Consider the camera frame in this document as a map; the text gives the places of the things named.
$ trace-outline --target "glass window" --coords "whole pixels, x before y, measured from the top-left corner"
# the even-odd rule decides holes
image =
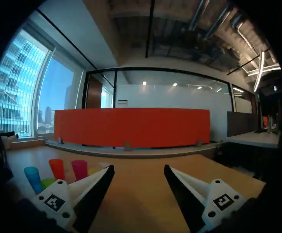
[[[210,111],[210,139],[227,136],[232,111],[228,84],[195,75],[164,71],[126,71],[129,83],[116,85],[116,108],[190,108]]]
[[[255,95],[233,85],[236,112],[256,114]]]
[[[113,107],[113,95],[105,87],[102,87],[101,92],[101,108]]]
[[[62,52],[56,52],[50,59],[38,102],[38,134],[54,132],[55,110],[75,109],[82,72]]]
[[[19,137],[32,135],[33,90],[47,52],[23,30],[7,49],[0,64],[0,130],[15,131]],[[30,58],[20,58],[22,54]]]

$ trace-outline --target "green cup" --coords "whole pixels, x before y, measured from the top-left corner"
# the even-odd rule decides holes
[[[46,178],[41,181],[41,187],[43,190],[45,190],[49,185],[51,185],[53,182],[55,182],[56,178]]]

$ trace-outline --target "wooden door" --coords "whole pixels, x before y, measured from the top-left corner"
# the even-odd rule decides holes
[[[102,83],[93,75],[89,76],[86,108],[101,108]]]

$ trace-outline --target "table surface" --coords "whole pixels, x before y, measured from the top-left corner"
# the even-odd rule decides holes
[[[245,134],[239,134],[236,136],[227,137],[225,142],[240,143],[250,146],[259,146],[266,148],[277,148],[279,142],[279,135],[273,133],[254,133],[249,132]]]
[[[75,180],[73,160],[86,160],[89,168],[99,167],[100,163],[115,166],[114,178],[89,232],[189,232],[164,176],[165,164],[208,183],[220,178],[247,198],[257,197],[264,186],[264,182],[202,155],[158,159],[101,158],[39,146],[7,153],[14,174],[8,182],[14,199],[35,195],[23,169],[35,166],[41,179],[53,177],[48,162],[52,158],[64,161],[67,183]]]

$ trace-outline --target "red partition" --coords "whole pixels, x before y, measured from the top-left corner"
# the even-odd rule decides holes
[[[209,110],[92,108],[57,110],[55,139],[90,146],[171,147],[210,141]]]

